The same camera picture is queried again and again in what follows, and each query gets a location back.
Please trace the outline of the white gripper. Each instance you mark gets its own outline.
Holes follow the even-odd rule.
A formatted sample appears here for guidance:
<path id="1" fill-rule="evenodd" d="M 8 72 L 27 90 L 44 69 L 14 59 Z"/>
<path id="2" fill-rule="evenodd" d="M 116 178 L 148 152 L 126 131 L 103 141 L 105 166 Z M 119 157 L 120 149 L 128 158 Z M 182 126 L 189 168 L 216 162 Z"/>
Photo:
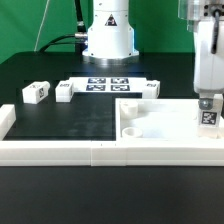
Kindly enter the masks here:
<path id="1" fill-rule="evenodd" d="M 224 94 L 224 0 L 178 0 L 178 17 L 193 34 L 199 108 L 211 110 L 211 98 Z"/>

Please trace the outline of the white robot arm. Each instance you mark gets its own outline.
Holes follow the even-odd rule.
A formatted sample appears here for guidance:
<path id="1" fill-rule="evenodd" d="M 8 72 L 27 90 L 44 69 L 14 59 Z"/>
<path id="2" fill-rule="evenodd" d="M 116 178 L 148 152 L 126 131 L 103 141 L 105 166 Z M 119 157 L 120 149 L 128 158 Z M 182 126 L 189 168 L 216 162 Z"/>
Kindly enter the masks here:
<path id="1" fill-rule="evenodd" d="M 133 59 L 134 29 L 128 21 L 129 0 L 93 0 L 93 23 L 87 32 L 88 62 L 108 64 Z M 194 33 L 194 91 L 199 108 L 213 108 L 213 99 L 224 94 L 224 0 L 179 0 L 178 17 Z"/>

